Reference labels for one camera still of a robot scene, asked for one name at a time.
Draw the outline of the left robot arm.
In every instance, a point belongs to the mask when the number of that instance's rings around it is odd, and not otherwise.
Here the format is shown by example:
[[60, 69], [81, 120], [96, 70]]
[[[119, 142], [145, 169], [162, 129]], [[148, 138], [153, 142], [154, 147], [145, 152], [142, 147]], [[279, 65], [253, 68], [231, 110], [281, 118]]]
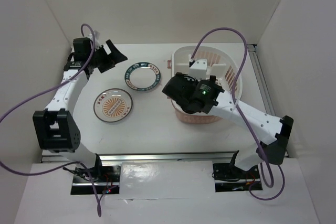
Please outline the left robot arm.
[[82, 89], [95, 69], [104, 73], [127, 60], [112, 41], [107, 40], [106, 46], [109, 52], [92, 38], [74, 39], [74, 50], [64, 66], [61, 86], [44, 110], [33, 114], [39, 147], [84, 164], [85, 176], [93, 182], [103, 177], [102, 162], [98, 154], [81, 143], [81, 133], [72, 114]]

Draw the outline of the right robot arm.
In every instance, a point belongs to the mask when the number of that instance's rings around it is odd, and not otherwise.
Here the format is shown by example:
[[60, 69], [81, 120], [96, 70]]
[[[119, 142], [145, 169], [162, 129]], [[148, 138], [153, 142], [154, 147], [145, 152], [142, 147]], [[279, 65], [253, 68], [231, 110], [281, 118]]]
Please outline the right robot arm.
[[229, 172], [233, 177], [242, 177], [263, 161], [273, 165], [283, 163], [293, 118], [279, 118], [244, 102], [234, 102], [232, 95], [216, 84], [214, 76], [208, 80], [196, 80], [186, 74], [177, 73], [162, 92], [187, 114], [204, 112], [253, 130], [258, 142], [234, 154], [229, 165]]

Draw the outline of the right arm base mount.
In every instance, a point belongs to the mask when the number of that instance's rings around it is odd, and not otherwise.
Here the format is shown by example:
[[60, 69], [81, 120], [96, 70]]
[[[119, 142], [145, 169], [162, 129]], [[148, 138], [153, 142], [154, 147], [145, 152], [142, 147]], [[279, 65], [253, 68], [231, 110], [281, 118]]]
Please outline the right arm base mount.
[[249, 171], [241, 171], [231, 167], [229, 163], [214, 163], [212, 178], [215, 183], [215, 192], [237, 192], [262, 190], [260, 173], [257, 166]]

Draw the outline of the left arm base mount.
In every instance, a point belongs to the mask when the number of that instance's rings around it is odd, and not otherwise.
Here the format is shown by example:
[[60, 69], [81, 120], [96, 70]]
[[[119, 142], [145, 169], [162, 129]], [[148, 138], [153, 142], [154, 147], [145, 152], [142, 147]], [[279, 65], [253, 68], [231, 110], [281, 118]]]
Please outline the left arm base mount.
[[[73, 172], [71, 185], [71, 195], [93, 195], [92, 184], [89, 176], [83, 169], [75, 168]], [[103, 166], [99, 177], [93, 177], [93, 183], [97, 194], [101, 195], [104, 191], [106, 194], [119, 194], [120, 189], [121, 166]]]

